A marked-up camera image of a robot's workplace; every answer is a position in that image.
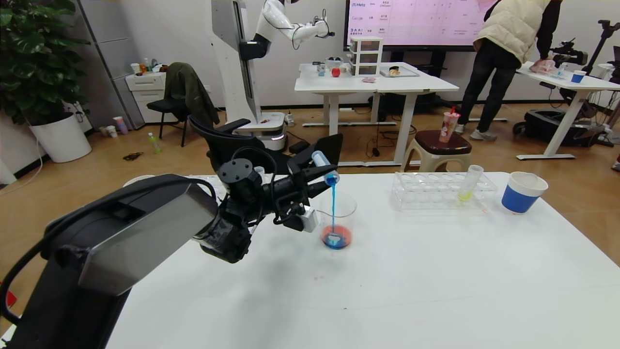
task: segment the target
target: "yellow liquid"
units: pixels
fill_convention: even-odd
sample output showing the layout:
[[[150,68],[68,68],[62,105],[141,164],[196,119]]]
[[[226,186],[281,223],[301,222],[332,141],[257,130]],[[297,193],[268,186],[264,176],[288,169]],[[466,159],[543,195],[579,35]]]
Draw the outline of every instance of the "yellow liquid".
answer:
[[[474,194],[474,191],[468,191],[463,195],[459,193],[459,200],[461,200],[462,202],[469,201],[471,199],[472,194]]]

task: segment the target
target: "sneaker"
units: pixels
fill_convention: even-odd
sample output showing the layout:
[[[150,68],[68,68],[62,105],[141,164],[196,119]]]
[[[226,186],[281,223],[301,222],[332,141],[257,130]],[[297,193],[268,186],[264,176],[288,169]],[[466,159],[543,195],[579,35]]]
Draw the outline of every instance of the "sneaker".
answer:
[[[491,131],[480,132],[478,130],[475,130],[469,136],[469,139],[484,140],[484,141],[487,141],[487,142],[493,142],[493,141],[495,141],[497,139],[497,135],[492,133]]]

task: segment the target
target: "red liquid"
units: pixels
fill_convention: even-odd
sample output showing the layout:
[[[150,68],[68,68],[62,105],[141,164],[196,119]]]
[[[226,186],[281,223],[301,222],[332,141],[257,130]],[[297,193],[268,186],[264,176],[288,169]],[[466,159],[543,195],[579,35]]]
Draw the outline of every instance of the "red liquid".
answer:
[[[323,228],[323,232],[321,233],[321,240],[323,243],[334,250],[349,246],[349,244],[351,244],[351,238],[351,230],[342,225],[336,225],[334,231],[332,231],[332,226],[328,225]]]

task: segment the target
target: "blue cup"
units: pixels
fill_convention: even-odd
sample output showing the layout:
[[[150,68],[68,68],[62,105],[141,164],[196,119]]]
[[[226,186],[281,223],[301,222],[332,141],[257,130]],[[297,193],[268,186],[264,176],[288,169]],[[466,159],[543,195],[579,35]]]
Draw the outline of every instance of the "blue cup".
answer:
[[[549,189],[544,179],[533,173],[513,172],[502,197],[502,205],[515,213],[525,213]]]
[[[575,70],[575,71],[573,71],[573,78],[571,79],[571,81],[574,82],[574,83],[579,84],[583,80],[584,76],[585,76],[585,71],[583,71],[583,70]]]

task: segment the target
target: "green bottle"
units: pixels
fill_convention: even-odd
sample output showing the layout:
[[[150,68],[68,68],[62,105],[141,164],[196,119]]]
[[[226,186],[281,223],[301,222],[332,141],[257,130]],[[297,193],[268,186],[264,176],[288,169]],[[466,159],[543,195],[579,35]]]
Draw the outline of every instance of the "green bottle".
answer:
[[[149,142],[151,142],[151,144],[153,145],[153,148],[155,149],[155,154],[161,153],[161,148],[159,148],[159,144],[157,144],[157,140],[155,139],[155,137],[153,137],[152,132],[149,132]]]

